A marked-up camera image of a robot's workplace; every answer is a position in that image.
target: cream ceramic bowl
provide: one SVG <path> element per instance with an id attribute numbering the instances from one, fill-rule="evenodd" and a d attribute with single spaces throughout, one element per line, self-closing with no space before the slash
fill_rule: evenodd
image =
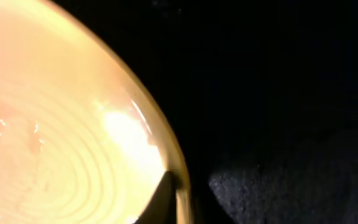
<path id="1" fill-rule="evenodd" d="M 136 76 L 54 3 L 0 0 L 0 223 L 133 223 L 166 170 L 188 173 Z"/>

